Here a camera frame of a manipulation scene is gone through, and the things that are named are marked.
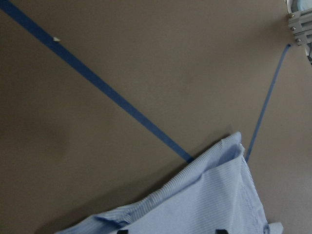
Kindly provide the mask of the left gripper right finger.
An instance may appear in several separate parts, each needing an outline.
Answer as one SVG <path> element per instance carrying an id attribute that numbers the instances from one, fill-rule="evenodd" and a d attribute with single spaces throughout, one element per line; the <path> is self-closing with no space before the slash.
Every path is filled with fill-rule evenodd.
<path id="1" fill-rule="evenodd" d="M 215 234 L 226 234 L 225 229 L 216 229 Z"/>

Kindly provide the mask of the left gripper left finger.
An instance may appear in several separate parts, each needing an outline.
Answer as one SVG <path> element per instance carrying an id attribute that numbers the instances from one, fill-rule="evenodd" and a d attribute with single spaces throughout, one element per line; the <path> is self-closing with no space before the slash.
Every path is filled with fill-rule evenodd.
<path id="1" fill-rule="evenodd" d="M 128 234 L 128 230 L 119 230 L 118 234 Z"/>

